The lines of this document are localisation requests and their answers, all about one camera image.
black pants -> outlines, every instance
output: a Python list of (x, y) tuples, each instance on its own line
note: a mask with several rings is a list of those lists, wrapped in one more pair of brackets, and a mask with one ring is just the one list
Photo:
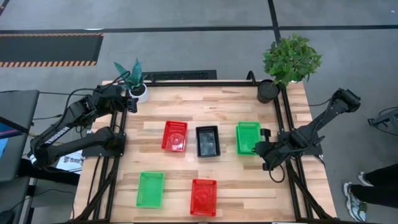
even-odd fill
[(370, 172), (365, 179), (374, 187), (352, 185), (355, 197), (367, 203), (398, 208), (398, 164)]

black floor mat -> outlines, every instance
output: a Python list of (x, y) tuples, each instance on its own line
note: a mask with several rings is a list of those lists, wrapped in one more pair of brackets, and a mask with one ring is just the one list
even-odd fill
[(104, 34), (0, 34), (0, 67), (93, 66)]
[(143, 72), (145, 80), (216, 80), (217, 70)]

white pot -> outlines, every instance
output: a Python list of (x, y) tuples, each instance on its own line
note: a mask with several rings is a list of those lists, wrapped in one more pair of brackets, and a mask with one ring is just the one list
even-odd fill
[(145, 102), (147, 102), (149, 100), (148, 87), (145, 84), (143, 84), (143, 85), (145, 87), (145, 92), (143, 94), (139, 95), (139, 96), (134, 96), (131, 93), (131, 90), (129, 90), (129, 94), (130, 94), (131, 98), (138, 98), (138, 102), (137, 103), (145, 103)]

green leafy plant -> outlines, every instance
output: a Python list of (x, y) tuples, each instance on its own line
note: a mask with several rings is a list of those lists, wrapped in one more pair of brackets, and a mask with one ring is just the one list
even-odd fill
[(271, 44), (271, 49), (264, 52), (264, 71), (275, 77), (274, 83), (287, 86), (289, 82), (300, 82), (305, 77), (307, 81), (321, 65), (322, 55), (307, 45), (308, 38), (293, 34), (289, 38), (280, 38), (276, 46)]
[(132, 92), (136, 93), (143, 93), (143, 91), (145, 91), (145, 89), (143, 88), (144, 78), (142, 77), (141, 63), (138, 61), (138, 58), (136, 59), (136, 62), (132, 68), (131, 74), (129, 74), (129, 72), (117, 62), (113, 63), (116, 69), (119, 71), (120, 75), (124, 75), (124, 85), (122, 87), (125, 90), (131, 90)]

floor mat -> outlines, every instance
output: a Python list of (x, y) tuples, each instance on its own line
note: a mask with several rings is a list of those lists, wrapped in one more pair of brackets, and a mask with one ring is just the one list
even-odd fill
[(94, 66), (104, 34), (0, 34), (0, 67)]

